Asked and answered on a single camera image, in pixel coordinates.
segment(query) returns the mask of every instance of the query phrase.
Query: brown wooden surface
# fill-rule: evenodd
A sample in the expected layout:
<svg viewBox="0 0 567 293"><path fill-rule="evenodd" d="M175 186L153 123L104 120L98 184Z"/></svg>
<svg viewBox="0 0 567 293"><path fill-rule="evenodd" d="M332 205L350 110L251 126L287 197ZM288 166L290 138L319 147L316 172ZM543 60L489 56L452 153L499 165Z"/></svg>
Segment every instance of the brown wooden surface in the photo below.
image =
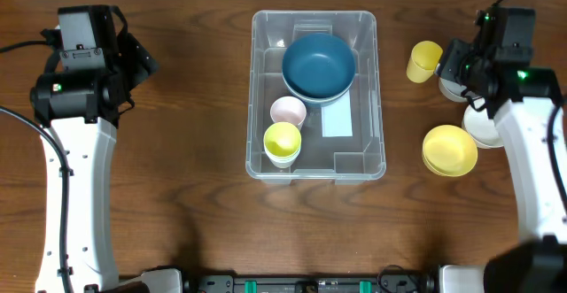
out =
<svg viewBox="0 0 567 293"><path fill-rule="evenodd" d="M120 120L112 170L112 239L121 274L176 263L239 274L370 274L387 264L481 264L517 242L503 149L480 150L474 171L441 178L421 143L459 125L464 104L435 79L405 76L422 40L470 40L493 0L0 0L0 46L39 39L57 8L117 4L161 70L134 90ZM567 0L509 0L538 11L534 64L567 80ZM251 22L262 9L368 10L378 22L387 171L357 187L303 181L269 187L245 171ZM29 89L49 49L0 55L0 104L32 117ZM0 291L30 292L45 219L40 140L2 116Z"/></svg>

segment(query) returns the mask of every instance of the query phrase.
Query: yellow cup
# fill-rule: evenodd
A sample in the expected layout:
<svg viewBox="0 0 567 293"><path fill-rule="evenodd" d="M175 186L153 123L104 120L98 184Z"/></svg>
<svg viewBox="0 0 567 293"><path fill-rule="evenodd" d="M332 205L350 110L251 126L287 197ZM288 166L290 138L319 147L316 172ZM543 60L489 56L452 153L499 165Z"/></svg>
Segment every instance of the yellow cup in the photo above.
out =
<svg viewBox="0 0 567 293"><path fill-rule="evenodd" d="M278 122L266 130L264 148L276 158L288 158L301 147L299 129L288 122Z"/></svg>
<svg viewBox="0 0 567 293"><path fill-rule="evenodd" d="M474 168L477 145L460 127L443 125L433 128L423 139L423 162L432 172L459 177Z"/></svg>
<svg viewBox="0 0 567 293"><path fill-rule="evenodd" d="M423 41L414 46L406 70L409 80L416 83L427 81L433 75L441 54L443 49L435 42Z"/></svg>

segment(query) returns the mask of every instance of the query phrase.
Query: plastic bin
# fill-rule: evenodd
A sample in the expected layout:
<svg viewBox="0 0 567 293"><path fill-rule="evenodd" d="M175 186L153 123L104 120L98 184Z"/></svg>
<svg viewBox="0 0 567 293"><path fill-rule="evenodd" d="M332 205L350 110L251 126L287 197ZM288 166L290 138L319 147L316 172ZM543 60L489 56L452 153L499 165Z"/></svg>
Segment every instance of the plastic bin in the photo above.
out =
<svg viewBox="0 0 567 293"><path fill-rule="evenodd" d="M356 75L347 93L352 134L323 136L323 128L328 132L327 126L333 125L329 114L324 118L327 121L323 121L322 112L327 111L308 105L301 128L301 153L291 167L279 169L264 152L262 138L272 124L271 104L281 96L291 95L282 77L285 50L293 41L310 33L338 36L353 51ZM346 107L341 108L342 112L348 113L348 104ZM358 184L382 177L385 170L374 15L362 11L257 12L252 19L246 171L266 183L328 179L336 184Z"/></svg>

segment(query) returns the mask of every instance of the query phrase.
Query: pink cup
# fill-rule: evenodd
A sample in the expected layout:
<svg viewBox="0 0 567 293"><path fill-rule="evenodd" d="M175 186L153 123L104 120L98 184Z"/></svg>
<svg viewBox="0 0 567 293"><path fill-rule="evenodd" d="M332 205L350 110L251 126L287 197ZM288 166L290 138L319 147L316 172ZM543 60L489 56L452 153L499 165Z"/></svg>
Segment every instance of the pink cup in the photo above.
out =
<svg viewBox="0 0 567 293"><path fill-rule="evenodd" d="M284 96L278 98L272 104L272 107L269 109L269 115L275 123L289 122L301 129L307 116L307 108L298 98Z"/></svg>

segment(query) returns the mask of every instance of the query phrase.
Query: cup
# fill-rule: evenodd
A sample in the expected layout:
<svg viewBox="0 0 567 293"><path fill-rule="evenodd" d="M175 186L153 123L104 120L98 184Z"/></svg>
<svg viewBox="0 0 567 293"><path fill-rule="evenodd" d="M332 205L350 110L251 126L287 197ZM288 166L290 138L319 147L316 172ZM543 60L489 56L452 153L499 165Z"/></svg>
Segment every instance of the cup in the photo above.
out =
<svg viewBox="0 0 567 293"><path fill-rule="evenodd" d="M269 109L269 115L275 123L289 122L301 129L307 116L307 108L298 98L284 96L278 98L272 104L272 107Z"/></svg>
<svg viewBox="0 0 567 293"><path fill-rule="evenodd" d="M433 128L423 139L422 158L425 166L433 173L459 177L474 168L478 150L465 130L442 125Z"/></svg>
<svg viewBox="0 0 567 293"><path fill-rule="evenodd" d="M288 122L277 122L264 134L264 151L278 168L287 168L301 152L301 133Z"/></svg>
<svg viewBox="0 0 567 293"><path fill-rule="evenodd" d="M461 93L467 89L466 86L461 86L455 82L444 80L439 77L439 90L443 96L456 103L464 103L467 98L461 96ZM477 98L478 95L472 92L467 93L465 96Z"/></svg>
<svg viewBox="0 0 567 293"><path fill-rule="evenodd" d="M479 98L473 104L476 108L479 108L485 104L485 99ZM462 129L472 136L479 148L491 149L504 146L504 142L494 125L494 120L488 119L486 109L482 112L477 112L471 106L467 107L462 118Z"/></svg>
<svg viewBox="0 0 567 293"><path fill-rule="evenodd" d="M409 80L416 83L427 81L433 75L441 54L443 49L435 42L423 41L414 46L406 70Z"/></svg>

